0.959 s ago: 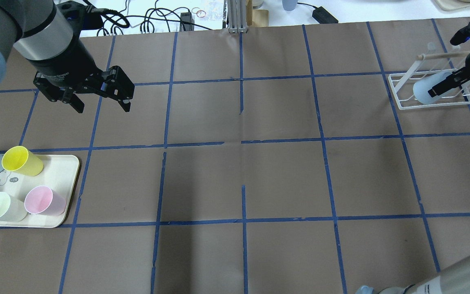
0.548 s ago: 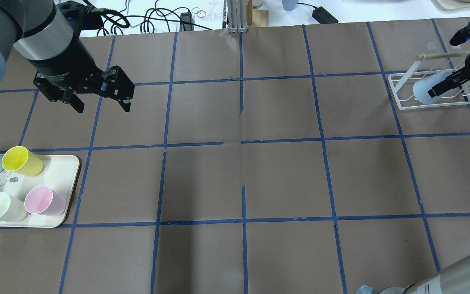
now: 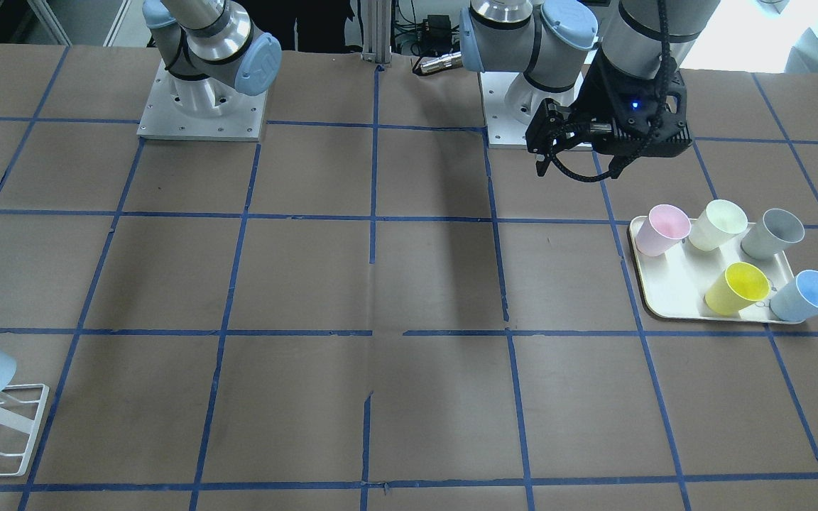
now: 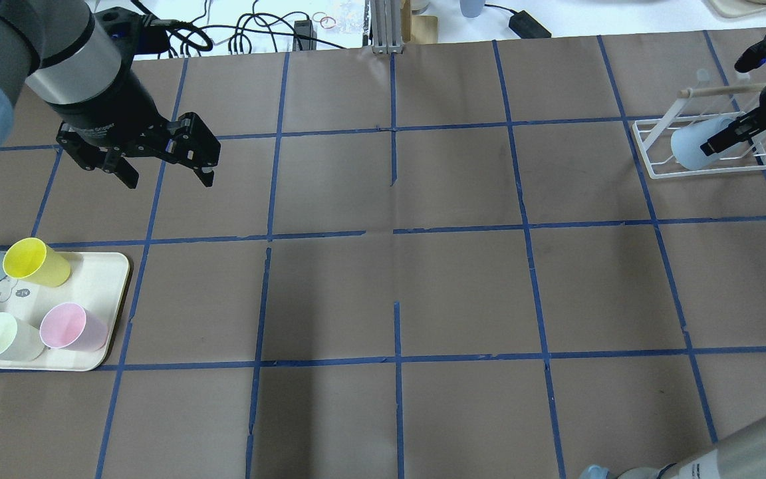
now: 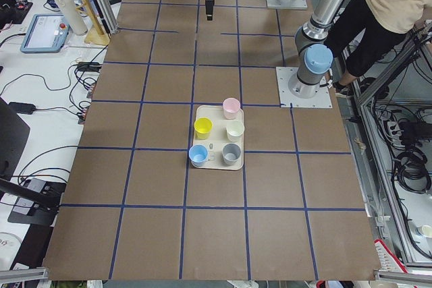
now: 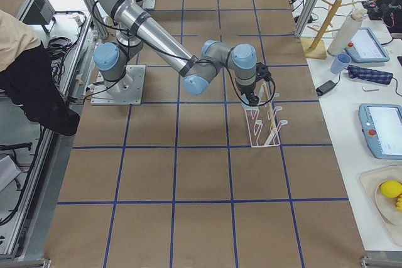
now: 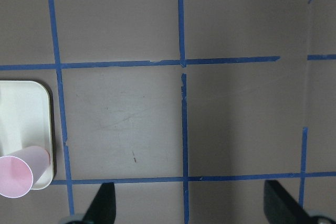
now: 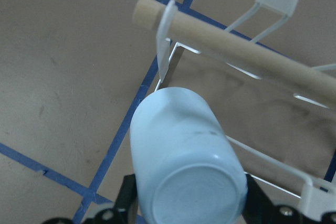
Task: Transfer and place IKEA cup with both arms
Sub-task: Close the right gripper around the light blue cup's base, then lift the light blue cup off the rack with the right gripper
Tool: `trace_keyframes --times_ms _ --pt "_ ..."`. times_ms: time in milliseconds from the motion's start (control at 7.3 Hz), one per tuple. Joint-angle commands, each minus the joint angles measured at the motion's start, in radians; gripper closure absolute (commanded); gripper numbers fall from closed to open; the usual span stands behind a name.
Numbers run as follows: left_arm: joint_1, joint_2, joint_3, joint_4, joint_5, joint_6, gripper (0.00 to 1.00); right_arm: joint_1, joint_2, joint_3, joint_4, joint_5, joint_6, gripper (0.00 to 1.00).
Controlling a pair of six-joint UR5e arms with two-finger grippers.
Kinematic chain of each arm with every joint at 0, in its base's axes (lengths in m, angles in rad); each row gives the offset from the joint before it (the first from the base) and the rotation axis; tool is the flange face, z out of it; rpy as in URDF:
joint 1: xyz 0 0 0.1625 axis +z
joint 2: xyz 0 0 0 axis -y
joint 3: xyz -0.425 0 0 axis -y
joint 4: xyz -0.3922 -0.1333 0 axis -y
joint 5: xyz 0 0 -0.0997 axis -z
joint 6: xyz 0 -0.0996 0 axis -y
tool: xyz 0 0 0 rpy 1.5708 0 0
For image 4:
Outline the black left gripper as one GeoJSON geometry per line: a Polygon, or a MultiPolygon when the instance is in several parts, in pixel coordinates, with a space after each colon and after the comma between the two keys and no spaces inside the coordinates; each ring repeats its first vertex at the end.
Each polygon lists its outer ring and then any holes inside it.
{"type": "Polygon", "coordinates": [[[45,101],[62,118],[56,139],[83,170],[100,168],[136,189],[140,175],[127,157],[155,157],[213,186],[219,140],[197,113],[164,118],[132,69],[136,55],[170,49],[172,27],[120,7],[88,13],[82,33],[45,59],[45,101]]]}

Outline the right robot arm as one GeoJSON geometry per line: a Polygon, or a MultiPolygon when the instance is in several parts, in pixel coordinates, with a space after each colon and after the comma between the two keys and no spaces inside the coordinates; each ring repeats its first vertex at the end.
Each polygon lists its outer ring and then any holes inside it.
{"type": "MultiPolygon", "coordinates": [[[[715,164],[754,152],[756,170],[766,169],[766,35],[748,47],[735,63],[738,84],[711,87],[706,70],[697,73],[697,85],[682,90],[668,112],[642,129],[633,124],[634,139],[648,175],[656,178],[648,151],[663,134],[670,139],[668,161],[681,166],[681,175],[715,174],[715,164]],[[731,97],[756,92],[758,104],[750,112],[711,113],[704,109],[695,116],[683,111],[693,99],[706,96],[731,97]]],[[[639,467],[620,474],[622,478],[766,478],[766,416],[714,445],[677,463],[662,467],[639,467]]]]}

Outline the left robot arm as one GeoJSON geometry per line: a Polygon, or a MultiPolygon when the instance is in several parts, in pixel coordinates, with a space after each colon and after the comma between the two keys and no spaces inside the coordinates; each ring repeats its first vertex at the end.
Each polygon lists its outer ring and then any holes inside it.
{"type": "Polygon", "coordinates": [[[15,107],[30,88],[61,118],[57,144],[87,172],[102,170],[136,188],[130,158],[179,164],[210,187],[221,143],[197,113],[176,120],[158,112],[132,69],[137,55],[168,51],[185,31],[213,41],[187,21],[111,8],[93,13],[82,1],[0,1],[0,147],[15,107]]]}

